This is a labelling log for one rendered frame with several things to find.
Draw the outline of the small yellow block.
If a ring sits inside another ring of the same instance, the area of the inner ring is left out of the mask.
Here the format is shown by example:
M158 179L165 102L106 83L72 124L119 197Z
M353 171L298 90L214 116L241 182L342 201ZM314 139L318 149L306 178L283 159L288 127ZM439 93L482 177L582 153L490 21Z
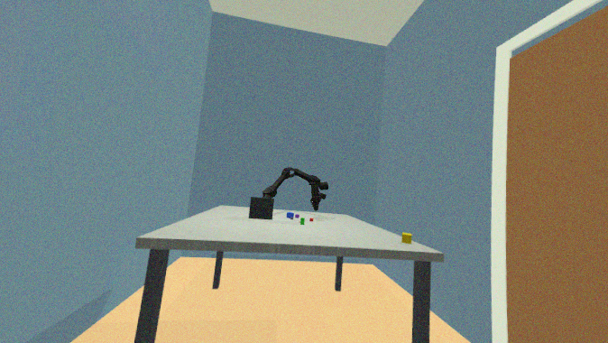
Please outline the small yellow block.
M411 244L411 234L402 233L402 243Z

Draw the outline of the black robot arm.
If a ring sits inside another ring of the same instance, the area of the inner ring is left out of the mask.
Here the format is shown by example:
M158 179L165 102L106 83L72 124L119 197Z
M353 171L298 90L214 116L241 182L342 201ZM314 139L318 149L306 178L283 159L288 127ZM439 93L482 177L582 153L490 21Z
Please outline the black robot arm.
M294 171L294 173L290 174L290 171ZM317 176L308 175L305 172L300 171L299 169L293 169L290 167L290 168L284 168L282 170L281 176L278 178L278 180L276 182L274 182L272 186L269 186L266 190L263 191L263 198L272 199L273 197L275 197L275 195L277 194L277 189L280 187L280 185L283 183L283 181L285 179L291 178L296 175L298 175L302 179L308 181L309 185L311 185L311 190L318 190L318 187L321 190L328 190L327 182L320 182L320 179ZM318 192L318 195L322 199L326 198L326 194Z

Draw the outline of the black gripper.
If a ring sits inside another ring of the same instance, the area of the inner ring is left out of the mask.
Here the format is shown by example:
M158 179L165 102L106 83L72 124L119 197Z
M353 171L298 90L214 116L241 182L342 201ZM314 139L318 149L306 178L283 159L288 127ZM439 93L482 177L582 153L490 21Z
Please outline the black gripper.
M312 193L312 197L311 197L310 202L311 202L314 210L316 211L316 210L318 210L318 204L321 201L321 197L318 195L318 190L312 190L311 193Z

